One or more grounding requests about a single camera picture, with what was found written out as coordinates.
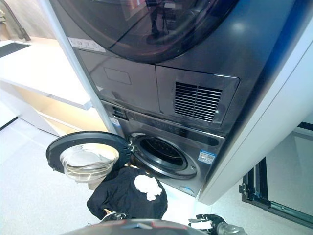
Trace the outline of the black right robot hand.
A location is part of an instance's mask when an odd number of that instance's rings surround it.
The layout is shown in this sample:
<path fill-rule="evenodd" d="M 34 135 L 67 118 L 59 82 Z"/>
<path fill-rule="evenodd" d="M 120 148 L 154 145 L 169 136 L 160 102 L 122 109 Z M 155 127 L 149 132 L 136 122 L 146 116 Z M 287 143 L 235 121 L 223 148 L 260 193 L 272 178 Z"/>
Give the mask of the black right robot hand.
<path fill-rule="evenodd" d="M 225 223 L 225 220 L 216 214 L 197 214 L 195 219 L 188 219 L 188 226 L 209 222 L 211 228 L 216 228 L 220 223 Z"/>

